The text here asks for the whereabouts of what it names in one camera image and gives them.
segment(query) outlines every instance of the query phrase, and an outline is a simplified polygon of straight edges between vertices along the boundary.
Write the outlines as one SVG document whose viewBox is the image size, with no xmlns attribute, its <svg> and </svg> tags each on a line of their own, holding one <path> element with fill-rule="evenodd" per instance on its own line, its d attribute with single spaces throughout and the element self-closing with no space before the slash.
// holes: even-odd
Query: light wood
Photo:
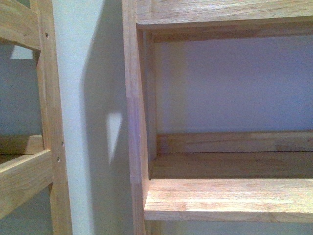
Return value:
<svg viewBox="0 0 313 235">
<path fill-rule="evenodd" d="M 313 222 L 312 131 L 158 135 L 152 176 L 176 179 L 148 182 L 154 43 L 313 34 L 313 1 L 123 0 L 123 26 L 134 234 L 159 234 L 154 220 Z"/>
<path fill-rule="evenodd" d="M 123 0 L 122 5 L 134 234 L 146 235 L 143 207 L 148 193 L 148 150 L 139 55 L 144 39 L 136 28 L 135 1 Z"/>
<path fill-rule="evenodd" d="M 148 220 L 313 222 L 312 179 L 152 179 Z"/>
<path fill-rule="evenodd" d="M 15 0 L 0 0 L 0 39 L 39 50 L 37 14 Z"/>
<path fill-rule="evenodd" d="M 19 154 L 0 154 L 0 164 L 13 160 L 20 157 Z"/>
<path fill-rule="evenodd" d="M 159 153 L 313 151 L 313 131 L 163 134 Z"/>
<path fill-rule="evenodd" d="M 35 154 L 44 150 L 43 137 L 0 136 L 0 154 Z"/>
<path fill-rule="evenodd" d="M 265 23 L 231 26 L 176 28 L 152 31 L 154 42 L 205 41 L 212 39 L 238 39 L 305 36 L 313 34 L 312 22 Z"/>
<path fill-rule="evenodd" d="M 152 178 L 313 178 L 313 152 L 160 154 Z"/>
<path fill-rule="evenodd" d="M 141 29 L 234 24 L 289 23 L 313 20 L 307 0 L 137 0 Z"/>
<path fill-rule="evenodd" d="M 50 203 L 54 235 L 71 235 L 72 224 L 68 194 L 65 143 L 63 137 L 59 77 L 51 0 L 31 0 L 31 9 L 38 14 L 41 53 L 37 75 L 41 104 L 45 149 L 51 149 L 53 183 Z"/>
<path fill-rule="evenodd" d="M 0 165 L 0 219 L 52 182 L 51 152 L 23 155 Z"/>
<path fill-rule="evenodd" d="M 147 100 L 147 136 L 149 161 L 157 157 L 157 99 L 156 99 L 156 71 L 155 44 L 151 33 L 146 35 L 146 100 Z"/>
</svg>

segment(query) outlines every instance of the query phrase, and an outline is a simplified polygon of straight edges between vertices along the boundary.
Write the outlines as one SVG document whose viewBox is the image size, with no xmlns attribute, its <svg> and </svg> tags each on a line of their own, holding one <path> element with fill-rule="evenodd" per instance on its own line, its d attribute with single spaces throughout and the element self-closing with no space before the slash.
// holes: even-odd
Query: light patch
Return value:
<svg viewBox="0 0 313 235">
<path fill-rule="evenodd" d="M 19 46 L 14 46 L 11 54 L 11 60 L 32 60 L 33 51 Z"/>
<path fill-rule="evenodd" d="M 107 118 L 107 135 L 108 135 L 108 150 L 109 150 L 109 164 L 114 159 L 117 140 L 122 126 L 122 114 L 110 113 Z"/>
</svg>

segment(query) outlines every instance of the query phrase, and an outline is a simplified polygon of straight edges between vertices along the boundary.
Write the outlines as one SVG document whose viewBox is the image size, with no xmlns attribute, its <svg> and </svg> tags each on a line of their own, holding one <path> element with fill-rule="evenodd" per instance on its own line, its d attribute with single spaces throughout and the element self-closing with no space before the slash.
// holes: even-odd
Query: wooden shelf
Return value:
<svg viewBox="0 0 313 235">
<path fill-rule="evenodd" d="M 312 20 L 313 2 L 299 0 L 137 0 L 142 29 L 290 23 Z"/>
<path fill-rule="evenodd" d="M 152 179 L 147 220 L 313 222 L 312 179 Z"/>
<path fill-rule="evenodd" d="M 311 35 L 313 1 L 123 0 L 123 25 L 134 234 L 145 219 L 313 222 L 312 131 L 157 135 L 154 68 L 154 43 Z"/>
<path fill-rule="evenodd" d="M 313 152 L 158 154 L 152 178 L 313 178 Z"/>
<path fill-rule="evenodd" d="M 313 2 L 305 0 L 136 3 L 138 28 L 155 43 L 313 34 Z"/>
<path fill-rule="evenodd" d="M 0 136 L 0 219 L 52 183 L 43 137 Z"/>
<path fill-rule="evenodd" d="M 0 155 L 0 219 L 52 183 L 51 151 Z"/>
<path fill-rule="evenodd" d="M 22 156 L 22 155 L 20 155 L 20 154 L 0 154 L 0 164 L 6 163 L 6 162 L 13 160 L 15 158 L 18 158 L 20 156 Z"/>
</svg>

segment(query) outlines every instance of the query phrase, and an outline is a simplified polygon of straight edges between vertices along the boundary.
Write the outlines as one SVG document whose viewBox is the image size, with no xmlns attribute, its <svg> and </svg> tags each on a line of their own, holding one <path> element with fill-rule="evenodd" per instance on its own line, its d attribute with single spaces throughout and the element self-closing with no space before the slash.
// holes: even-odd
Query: wood grain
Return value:
<svg viewBox="0 0 313 235">
<path fill-rule="evenodd" d="M 0 136 L 0 154 L 35 154 L 44 150 L 43 137 Z"/>
<path fill-rule="evenodd" d="M 52 183 L 51 152 L 23 155 L 0 165 L 0 219 Z"/>
<path fill-rule="evenodd" d="M 0 39 L 40 50 L 37 14 L 15 0 L 0 0 Z"/>
<path fill-rule="evenodd" d="M 13 160 L 20 157 L 19 154 L 0 154 L 0 164 Z"/>
<path fill-rule="evenodd" d="M 305 36 L 313 34 L 313 22 L 264 23 L 153 30 L 155 43 L 214 39 Z"/>
<path fill-rule="evenodd" d="M 307 22 L 312 15 L 308 0 L 136 1 L 137 24 L 143 29 Z"/>
<path fill-rule="evenodd" d="M 152 178 L 313 178 L 313 152 L 160 154 Z"/>
<path fill-rule="evenodd" d="M 149 161 L 157 157 L 157 99 L 156 99 L 156 71 L 155 48 L 151 33 L 146 34 L 146 100 L 147 100 L 147 134 Z"/>
<path fill-rule="evenodd" d="M 134 234 L 146 235 L 144 204 L 148 193 L 147 130 L 143 100 L 140 57 L 144 51 L 143 32 L 137 31 L 135 1 L 123 0 L 123 30 L 130 175 Z"/>
<path fill-rule="evenodd" d="M 159 153 L 313 151 L 313 131 L 182 133 L 157 136 Z"/>
<path fill-rule="evenodd" d="M 313 222 L 311 179 L 152 179 L 147 220 Z"/>
<path fill-rule="evenodd" d="M 52 153 L 53 183 L 49 188 L 53 232 L 72 235 L 52 2 L 31 0 L 30 4 L 38 14 L 41 42 L 37 75 L 44 145 Z"/>
</svg>

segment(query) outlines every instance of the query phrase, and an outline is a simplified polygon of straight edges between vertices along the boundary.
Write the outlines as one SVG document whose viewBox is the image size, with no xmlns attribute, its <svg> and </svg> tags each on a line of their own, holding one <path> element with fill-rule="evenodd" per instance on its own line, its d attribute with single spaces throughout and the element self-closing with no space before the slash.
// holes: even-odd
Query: wooden side panel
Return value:
<svg viewBox="0 0 313 235">
<path fill-rule="evenodd" d="M 212 39 L 286 37 L 313 34 L 313 22 L 266 23 L 194 27 L 153 31 L 154 42 L 205 41 Z"/>
<path fill-rule="evenodd" d="M 157 100 L 155 45 L 151 33 L 147 33 L 145 42 L 148 157 L 152 161 L 157 157 Z"/>
<path fill-rule="evenodd" d="M 313 178 L 313 152 L 166 153 L 152 178 Z"/>
<path fill-rule="evenodd" d="M 299 22 L 312 20 L 313 16 L 313 2 L 307 0 L 137 0 L 136 3 L 137 23 L 144 29 L 207 22 L 210 25 L 230 25 L 237 21 Z"/>
<path fill-rule="evenodd" d="M 0 41 L 40 50 L 37 14 L 15 0 L 0 0 Z"/>
<path fill-rule="evenodd" d="M 312 179 L 152 179 L 148 220 L 313 222 Z"/>
<path fill-rule="evenodd" d="M 51 152 L 24 155 L 0 165 L 0 219 L 52 182 Z"/>
<path fill-rule="evenodd" d="M 35 154 L 44 150 L 43 137 L 0 136 L 0 154 Z"/>
<path fill-rule="evenodd" d="M 135 1 L 123 0 L 122 5 L 134 234 L 146 235 L 143 210 L 148 193 L 148 153 L 139 56 L 143 33 L 136 28 Z"/>
<path fill-rule="evenodd" d="M 313 132 L 162 134 L 159 153 L 313 151 Z"/>
<path fill-rule="evenodd" d="M 53 184 L 50 185 L 52 224 L 55 235 L 71 235 L 59 77 L 51 0 L 31 0 L 38 14 L 41 53 L 37 62 L 45 149 L 51 149 Z"/>
</svg>

